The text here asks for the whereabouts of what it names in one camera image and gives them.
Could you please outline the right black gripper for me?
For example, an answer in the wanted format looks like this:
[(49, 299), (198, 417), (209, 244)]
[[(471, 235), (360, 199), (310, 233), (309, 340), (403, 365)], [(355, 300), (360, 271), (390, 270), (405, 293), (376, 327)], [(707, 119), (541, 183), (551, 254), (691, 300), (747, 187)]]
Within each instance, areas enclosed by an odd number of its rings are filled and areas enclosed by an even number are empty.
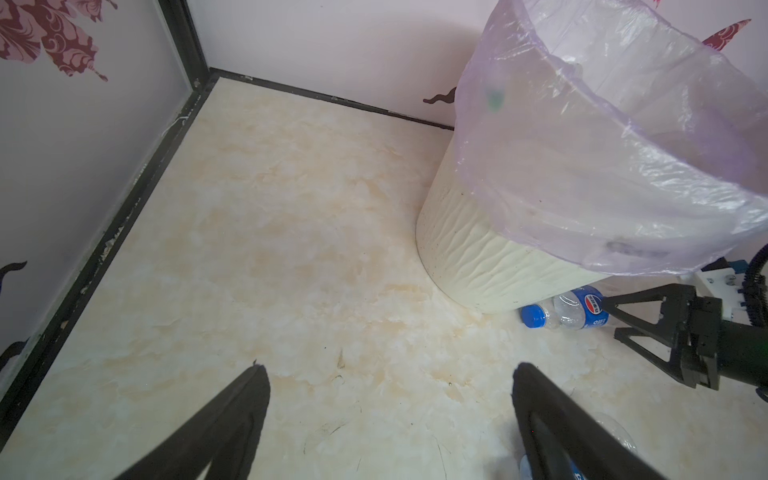
[[(627, 305), (658, 303), (654, 321), (623, 309)], [(712, 390), (725, 377), (756, 389), (767, 399), (767, 329), (722, 318), (722, 301), (696, 297), (690, 285), (670, 283), (634, 293), (604, 297), (604, 311), (630, 327), (617, 328), (614, 339), (639, 354), (654, 367), (680, 384)], [(685, 322), (687, 344), (682, 353), (677, 345), (667, 346), (631, 327), (675, 327)], [(669, 350), (666, 358), (641, 345), (637, 339), (652, 340)]]

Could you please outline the blue label bottle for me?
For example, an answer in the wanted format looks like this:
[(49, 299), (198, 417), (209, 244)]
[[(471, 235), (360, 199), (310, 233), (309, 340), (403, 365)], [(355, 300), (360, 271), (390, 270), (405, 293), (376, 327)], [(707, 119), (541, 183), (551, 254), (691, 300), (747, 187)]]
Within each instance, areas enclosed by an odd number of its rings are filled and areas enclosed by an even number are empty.
[[(594, 421), (594, 428), (591, 428), (591, 436), (587, 438), (586, 434), (581, 435), (584, 437), (584, 445), (594, 447), (595, 452), (599, 451), (601, 454), (607, 452), (613, 452), (619, 446), (623, 451), (631, 453), (633, 455), (638, 454), (638, 448), (628, 433), (628, 431), (618, 422), (614, 417), (602, 412), (591, 412), (591, 419)], [(570, 473), (567, 479), (588, 479), (586, 471), (583, 468), (583, 463), (574, 460), (572, 454), (566, 453), (565, 458), (568, 461)], [(535, 479), (533, 468), (529, 461), (527, 454), (524, 454), (518, 464), (518, 478), (519, 479)]]

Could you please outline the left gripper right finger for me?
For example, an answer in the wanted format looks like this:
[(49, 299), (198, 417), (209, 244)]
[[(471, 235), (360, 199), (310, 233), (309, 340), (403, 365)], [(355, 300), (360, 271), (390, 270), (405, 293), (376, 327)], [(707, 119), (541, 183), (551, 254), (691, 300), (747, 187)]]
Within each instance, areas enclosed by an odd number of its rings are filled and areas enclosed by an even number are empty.
[(588, 438), (596, 426), (591, 416), (530, 363), (521, 363), (514, 371), (512, 403), (535, 479), (567, 479), (566, 453), (583, 463), (588, 479), (662, 477), (620, 446), (601, 454), (584, 445), (581, 435)]

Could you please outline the pepsi label clear bottle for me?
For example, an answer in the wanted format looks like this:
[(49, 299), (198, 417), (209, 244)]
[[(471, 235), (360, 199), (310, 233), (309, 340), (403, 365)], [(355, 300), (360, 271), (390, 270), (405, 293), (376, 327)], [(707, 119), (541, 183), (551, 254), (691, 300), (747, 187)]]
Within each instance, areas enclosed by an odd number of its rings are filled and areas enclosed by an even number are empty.
[(602, 306), (602, 293), (584, 286), (520, 309), (523, 324), (529, 329), (582, 330), (603, 327), (609, 314)]

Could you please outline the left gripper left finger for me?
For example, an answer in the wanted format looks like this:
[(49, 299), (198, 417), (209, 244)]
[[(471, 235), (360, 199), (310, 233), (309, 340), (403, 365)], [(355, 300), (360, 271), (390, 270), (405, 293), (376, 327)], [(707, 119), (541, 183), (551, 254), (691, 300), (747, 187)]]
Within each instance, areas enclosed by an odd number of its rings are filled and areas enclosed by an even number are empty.
[(269, 406), (266, 368), (253, 364), (120, 479), (246, 479)]

